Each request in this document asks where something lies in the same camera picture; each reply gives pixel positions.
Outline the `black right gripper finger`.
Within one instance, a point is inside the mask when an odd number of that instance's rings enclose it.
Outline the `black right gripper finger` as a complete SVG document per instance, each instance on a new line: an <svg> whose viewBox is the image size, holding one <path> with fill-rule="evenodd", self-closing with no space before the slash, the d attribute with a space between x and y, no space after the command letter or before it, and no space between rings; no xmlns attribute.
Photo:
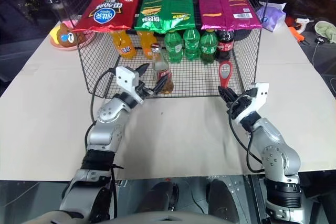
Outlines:
<svg viewBox="0 0 336 224"><path fill-rule="evenodd" d="M238 98L233 90L219 90L219 95L227 104L232 104Z"/></svg>
<svg viewBox="0 0 336 224"><path fill-rule="evenodd" d="M218 86L218 92L222 99L236 99L238 95L229 87Z"/></svg>

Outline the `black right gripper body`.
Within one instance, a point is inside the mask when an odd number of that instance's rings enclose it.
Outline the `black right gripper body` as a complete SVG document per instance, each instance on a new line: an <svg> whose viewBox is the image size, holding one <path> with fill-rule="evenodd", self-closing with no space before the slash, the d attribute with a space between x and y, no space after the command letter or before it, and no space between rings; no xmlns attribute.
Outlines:
<svg viewBox="0 0 336 224"><path fill-rule="evenodd" d="M226 106L228 108L227 113L231 116L238 116L251 104L251 98L246 94L243 94L243 96L233 104L238 97L238 95L229 95L226 101Z"/></svg>

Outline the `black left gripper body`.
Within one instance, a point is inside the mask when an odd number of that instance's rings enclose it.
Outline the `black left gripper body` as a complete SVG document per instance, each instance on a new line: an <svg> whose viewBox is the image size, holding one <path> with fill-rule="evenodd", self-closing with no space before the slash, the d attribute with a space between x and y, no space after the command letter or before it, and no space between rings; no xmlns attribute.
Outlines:
<svg viewBox="0 0 336 224"><path fill-rule="evenodd" d="M142 81L139 81L139 85L135 87L135 91L140 98L147 98L154 95L154 91L147 88Z"/></svg>

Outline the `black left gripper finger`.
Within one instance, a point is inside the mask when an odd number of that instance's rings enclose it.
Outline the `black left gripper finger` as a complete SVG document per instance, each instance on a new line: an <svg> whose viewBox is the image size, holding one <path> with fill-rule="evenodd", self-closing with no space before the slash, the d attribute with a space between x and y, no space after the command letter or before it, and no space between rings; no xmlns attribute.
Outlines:
<svg viewBox="0 0 336 224"><path fill-rule="evenodd" d="M163 76L157 81L155 87L153 88L153 92L155 95L159 93L163 93L163 94L167 93L167 90L164 87L167 80L168 80L168 76Z"/></svg>
<svg viewBox="0 0 336 224"><path fill-rule="evenodd" d="M135 69L135 76L136 76L138 79L139 79L140 77L142 77L142 76L146 73L146 71L147 71L149 65L150 65L149 63L144 63L144 64L138 66L138 67Z"/></svg>

